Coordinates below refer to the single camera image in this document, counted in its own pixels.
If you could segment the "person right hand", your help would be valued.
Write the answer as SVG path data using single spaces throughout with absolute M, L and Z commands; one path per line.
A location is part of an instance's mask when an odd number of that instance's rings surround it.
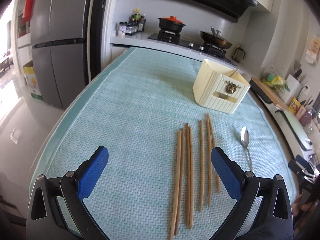
M 318 202 L 309 202 L 309 203 L 305 203 L 305 204 L 299 206 L 299 202 L 300 202 L 301 198 L 302 198 L 302 195 L 300 194 L 295 199 L 295 201 L 291 204 L 293 217 L 296 217 L 300 211 L 303 211 L 303 212 L 313 211 L 318 204 Z

